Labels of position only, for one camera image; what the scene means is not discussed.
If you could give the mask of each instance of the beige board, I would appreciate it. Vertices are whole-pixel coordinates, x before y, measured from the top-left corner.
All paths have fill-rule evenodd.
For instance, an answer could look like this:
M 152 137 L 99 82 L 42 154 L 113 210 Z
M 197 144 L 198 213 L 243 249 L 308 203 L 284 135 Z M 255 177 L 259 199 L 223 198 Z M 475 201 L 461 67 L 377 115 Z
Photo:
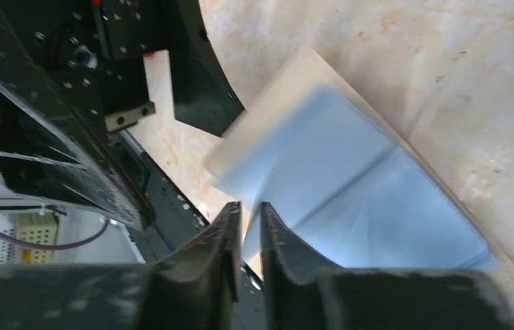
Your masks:
M 421 159 L 418 153 L 316 52 L 304 49 L 288 61 L 265 87 L 261 95 L 246 112 L 235 121 L 225 134 L 225 139 L 208 155 L 205 167 L 215 176 L 233 167 L 255 143 L 267 136 L 275 124 L 291 114 L 291 109 L 313 88 L 325 84 L 340 91 L 358 109 L 364 111 L 385 131 L 395 137 L 442 191 L 458 206 L 461 212 L 489 242 L 498 258 L 499 265 L 488 275 L 506 292 L 514 290 L 514 263 L 504 253 L 497 241 L 486 233 L 477 219 L 460 203 L 450 189 Z

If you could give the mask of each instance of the cable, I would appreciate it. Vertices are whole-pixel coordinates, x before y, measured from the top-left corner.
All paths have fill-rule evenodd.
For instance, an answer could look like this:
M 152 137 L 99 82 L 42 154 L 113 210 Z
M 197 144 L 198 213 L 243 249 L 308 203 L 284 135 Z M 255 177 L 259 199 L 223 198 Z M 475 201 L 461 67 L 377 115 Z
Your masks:
M 95 241 L 99 236 L 101 236 L 103 234 L 103 232 L 105 232 L 105 230 L 107 229 L 107 226 L 109 226 L 109 218 L 105 218 L 105 222 L 103 223 L 103 226 L 101 227 L 99 232 L 97 232 L 97 234 L 89 237 L 88 239 L 84 239 L 79 242 L 62 244 L 62 245 L 43 245 L 43 244 L 26 242 L 26 241 L 22 241 L 20 239 L 12 237 L 12 236 L 8 236 L 7 234 L 4 234 L 3 232 L 0 232 L 0 239 L 2 241 L 6 241 L 8 243 L 11 243 L 11 244 L 14 244 L 17 246 L 21 246 L 22 248 L 28 248 L 28 249 L 33 249 L 33 250 L 46 250 L 46 251 L 61 251 L 61 250 L 77 248 L 81 245 L 85 245 L 87 243 Z

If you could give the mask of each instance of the light blue fabric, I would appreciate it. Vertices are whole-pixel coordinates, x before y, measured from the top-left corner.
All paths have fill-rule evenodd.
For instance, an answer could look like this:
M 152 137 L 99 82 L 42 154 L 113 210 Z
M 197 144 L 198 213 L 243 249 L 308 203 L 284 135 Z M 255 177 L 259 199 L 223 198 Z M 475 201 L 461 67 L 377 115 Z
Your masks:
M 423 169 L 327 86 L 216 186 L 252 206 L 270 202 L 288 227 L 344 267 L 497 264 L 487 242 Z M 259 251 L 259 222 L 255 212 L 245 259 Z

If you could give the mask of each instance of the yellow perforated block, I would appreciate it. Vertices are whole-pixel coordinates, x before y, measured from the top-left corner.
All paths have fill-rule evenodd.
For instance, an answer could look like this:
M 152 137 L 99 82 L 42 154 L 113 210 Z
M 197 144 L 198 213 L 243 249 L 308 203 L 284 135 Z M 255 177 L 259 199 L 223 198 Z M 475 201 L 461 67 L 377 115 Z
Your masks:
M 22 241 L 43 245 L 56 243 L 57 222 L 52 213 L 20 213 L 16 215 L 16 237 Z M 24 263 L 51 263 L 53 252 L 24 249 Z

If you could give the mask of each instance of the marble surface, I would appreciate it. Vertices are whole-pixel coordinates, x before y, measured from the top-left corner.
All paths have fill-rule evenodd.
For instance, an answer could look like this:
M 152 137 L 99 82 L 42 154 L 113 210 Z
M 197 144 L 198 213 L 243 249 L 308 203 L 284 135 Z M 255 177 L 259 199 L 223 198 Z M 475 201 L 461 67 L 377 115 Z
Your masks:
M 246 107 L 283 62 L 312 47 L 514 261 L 514 0 L 201 0 L 201 9 Z M 212 218 L 230 200 L 202 164 L 219 139 L 173 119 L 167 58 L 146 59 L 158 114 L 131 132 Z

